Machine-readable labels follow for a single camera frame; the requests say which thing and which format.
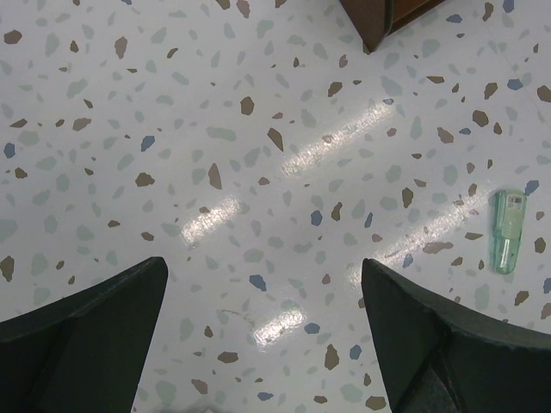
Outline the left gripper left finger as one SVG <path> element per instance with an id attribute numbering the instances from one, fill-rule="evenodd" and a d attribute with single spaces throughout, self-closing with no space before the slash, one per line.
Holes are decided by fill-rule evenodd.
<path id="1" fill-rule="evenodd" d="M 1 324 L 3 412 L 128 412 L 168 267 L 150 257 Z"/>

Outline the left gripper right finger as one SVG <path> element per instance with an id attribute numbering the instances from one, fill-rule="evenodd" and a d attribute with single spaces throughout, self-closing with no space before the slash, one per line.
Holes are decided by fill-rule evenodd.
<path id="1" fill-rule="evenodd" d="M 550 336 L 473 311 L 374 259 L 362 294 L 394 412 L 548 412 Z"/>

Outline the brown wooden desk organizer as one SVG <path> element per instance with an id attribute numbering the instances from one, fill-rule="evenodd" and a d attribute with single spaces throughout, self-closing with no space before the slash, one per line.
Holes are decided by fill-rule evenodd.
<path id="1" fill-rule="evenodd" d="M 434 9 L 443 0 L 340 0 L 362 39 L 373 52 L 391 33 Z"/>

